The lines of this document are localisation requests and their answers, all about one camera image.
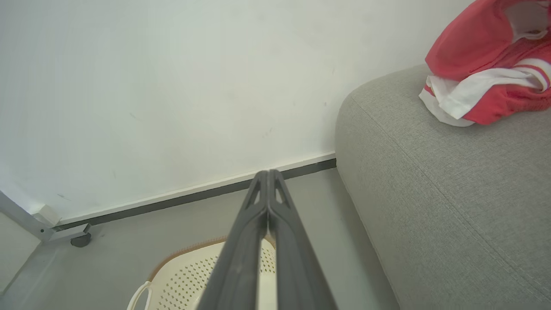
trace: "perforated basket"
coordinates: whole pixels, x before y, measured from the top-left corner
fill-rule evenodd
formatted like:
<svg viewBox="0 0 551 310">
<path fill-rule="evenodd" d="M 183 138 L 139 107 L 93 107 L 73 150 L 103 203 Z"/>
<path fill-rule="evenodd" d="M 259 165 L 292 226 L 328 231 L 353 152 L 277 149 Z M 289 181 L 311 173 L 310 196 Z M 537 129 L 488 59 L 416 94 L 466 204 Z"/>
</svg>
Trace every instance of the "perforated basket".
<svg viewBox="0 0 551 310">
<path fill-rule="evenodd" d="M 146 310 L 196 309 L 226 238 L 211 240 L 180 250 L 167 257 L 149 279 L 134 293 L 127 310 L 134 310 L 140 295 L 149 292 Z M 276 249 L 273 242 L 262 240 L 258 309 L 277 309 Z"/>
</svg>

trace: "gray fabric upholstery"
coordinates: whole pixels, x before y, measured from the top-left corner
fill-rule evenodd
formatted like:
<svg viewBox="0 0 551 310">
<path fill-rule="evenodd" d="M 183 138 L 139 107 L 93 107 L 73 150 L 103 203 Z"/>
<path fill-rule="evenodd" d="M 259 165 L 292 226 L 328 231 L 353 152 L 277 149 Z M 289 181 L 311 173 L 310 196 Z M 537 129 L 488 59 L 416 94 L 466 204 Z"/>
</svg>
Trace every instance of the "gray fabric upholstery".
<svg viewBox="0 0 551 310">
<path fill-rule="evenodd" d="M 425 65 L 339 112 L 337 167 L 403 309 L 551 303 L 551 110 L 437 121 Z"/>
</svg>

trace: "folded clothes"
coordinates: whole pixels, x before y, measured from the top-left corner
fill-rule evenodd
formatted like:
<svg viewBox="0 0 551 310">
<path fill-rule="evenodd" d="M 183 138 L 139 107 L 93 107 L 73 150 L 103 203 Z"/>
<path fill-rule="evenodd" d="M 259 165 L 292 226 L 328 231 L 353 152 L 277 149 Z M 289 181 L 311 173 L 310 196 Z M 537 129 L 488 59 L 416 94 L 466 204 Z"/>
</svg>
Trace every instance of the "folded clothes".
<svg viewBox="0 0 551 310">
<path fill-rule="evenodd" d="M 419 97 L 453 126 L 551 106 L 548 1 L 477 0 L 440 35 Z"/>
</svg>

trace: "silver metal frame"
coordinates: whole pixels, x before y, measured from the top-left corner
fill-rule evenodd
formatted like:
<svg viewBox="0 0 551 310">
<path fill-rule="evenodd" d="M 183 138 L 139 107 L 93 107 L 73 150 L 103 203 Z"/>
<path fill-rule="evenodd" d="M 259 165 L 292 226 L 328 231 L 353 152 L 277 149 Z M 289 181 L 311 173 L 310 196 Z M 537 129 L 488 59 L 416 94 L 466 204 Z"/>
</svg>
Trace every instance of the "silver metal frame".
<svg viewBox="0 0 551 310">
<path fill-rule="evenodd" d="M 0 191 L 0 212 L 12 219 L 19 226 L 33 234 L 43 243 L 68 240 L 87 234 L 90 224 L 83 224 L 70 229 L 56 231 L 28 214 L 23 208 Z"/>
</svg>

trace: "white stripe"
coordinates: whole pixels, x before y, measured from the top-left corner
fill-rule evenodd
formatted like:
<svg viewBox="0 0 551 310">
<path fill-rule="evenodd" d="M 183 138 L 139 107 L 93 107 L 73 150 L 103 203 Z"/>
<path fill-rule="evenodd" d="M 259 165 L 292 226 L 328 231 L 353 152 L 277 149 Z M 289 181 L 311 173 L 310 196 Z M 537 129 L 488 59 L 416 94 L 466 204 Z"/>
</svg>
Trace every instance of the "white stripe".
<svg viewBox="0 0 551 310">
<path fill-rule="evenodd" d="M 439 121 L 443 122 L 444 124 L 457 126 L 457 127 L 467 127 L 474 124 L 473 121 L 468 121 L 465 119 L 454 119 L 451 117 L 448 113 L 446 113 L 442 108 L 438 106 L 438 100 L 431 95 L 429 92 L 426 91 L 426 89 L 423 88 L 421 90 L 421 93 L 419 94 L 419 98 L 423 101 L 426 108 L 438 119 Z"/>
<path fill-rule="evenodd" d="M 538 58 L 525 58 L 521 61 L 519 61 L 515 66 L 519 65 L 529 65 L 540 68 L 545 75 L 547 75 L 547 78 L 551 77 L 551 65 L 549 62 L 538 59 Z"/>
<path fill-rule="evenodd" d="M 543 93 L 549 88 L 549 85 L 547 85 L 547 81 L 538 70 L 526 67 L 515 67 L 513 68 L 513 70 L 532 74 L 536 79 L 538 79 L 538 81 L 542 84 L 542 87 L 539 89 L 540 93 Z"/>
<path fill-rule="evenodd" d="M 456 120 L 462 118 L 479 102 L 494 85 L 515 84 L 542 89 L 539 80 L 533 75 L 519 70 L 492 68 L 477 72 L 462 80 L 450 91 L 449 80 L 430 77 L 432 89 L 440 107 Z"/>
</svg>

